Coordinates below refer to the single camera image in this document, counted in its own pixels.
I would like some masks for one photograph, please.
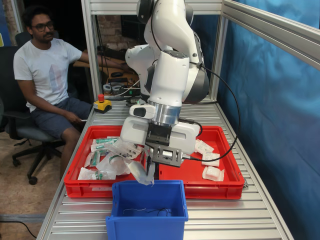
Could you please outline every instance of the man's arm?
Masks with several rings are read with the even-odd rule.
[[[42,97],[37,96],[33,80],[17,80],[17,82],[24,98],[33,106],[46,112],[64,116],[71,123],[82,123],[81,119],[74,113],[56,107],[44,100]]]
[[[114,61],[108,60],[107,58],[104,60],[104,57],[102,57],[102,59],[101,59],[100,55],[97,56],[97,59],[98,59],[98,65],[100,67],[103,66],[104,68],[108,67],[108,68],[122,69],[122,70],[124,70],[126,72],[130,72],[130,68],[128,67],[127,64],[119,64],[119,63],[116,63]],[[88,53],[82,52],[79,61],[89,64],[89,55],[88,55]]]

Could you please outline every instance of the desk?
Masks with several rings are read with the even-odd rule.
[[[122,64],[122,63],[125,63],[125,61],[122,61],[122,60],[119,60],[119,59],[115,59],[115,58],[111,58],[111,57],[108,57],[109,60],[115,62],[115,63],[118,63],[118,64]],[[85,63],[85,62],[81,62],[81,61],[76,61],[74,64],[73,64],[74,67],[84,67],[84,68],[90,68],[90,65],[88,63]],[[113,67],[104,67],[103,68],[103,72],[108,75],[108,72],[109,74],[111,75],[111,73],[115,73],[115,72],[120,72],[120,73],[123,73],[123,76],[121,76],[120,78],[127,78],[129,83],[130,84],[134,84],[136,81],[139,80],[139,76],[136,75],[136,74],[132,74],[132,73],[127,73],[127,72],[124,72],[123,70],[121,69],[118,69],[118,68],[113,68]]]
[[[129,116],[125,101],[112,102],[106,114],[91,112],[71,159],[90,126],[122,125]],[[235,132],[219,104],[183,104],[180,116],[202,125],[220,126],[231,144]],[[243,146],[237,141],[232,153],[248,188],[239,200],[187,199],[189,220],[184,240],[293,240],[282,216],[259,177]],[[106,240],[106,216],[111,198],[70,198],[64,181],[54,195],[37,240]]]

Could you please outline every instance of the beard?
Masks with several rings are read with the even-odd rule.
[[[47,32],[45,35],[42,36],[34,36],[39,42],[47,44],[52,41],[54,38],[54,33],[53,32]]]

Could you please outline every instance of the tan floor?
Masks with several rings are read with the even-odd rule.
[[[40,142],[31,141],[32,146],[28,142],[14,146],[19,142],[21,140],[12,140],[5,132],[0,133],[0,214],[45,214],[60,182],[60,158],[53,156],[47,161],[44,157],[34,173],[38,183],[30,185],[27,172],[36,154],[20,157],[21,165],[18,167],[14,167],[12,155]],[[38,235],[41,223],[26,224],[34,235]],[[0,223],[0,234],[1,240],[34,239],[20,223]]]

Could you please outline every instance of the chair wheel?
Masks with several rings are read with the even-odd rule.
[[[14,159],[12,163],[15,167],[18,167],[19,165],[21,165],[21,162],[18,159]]]
[[[36,178],[35,176],[32,176],[30,179],[29,179],[29,184],[31,185],[36,185],[38,182],[38,178]]]

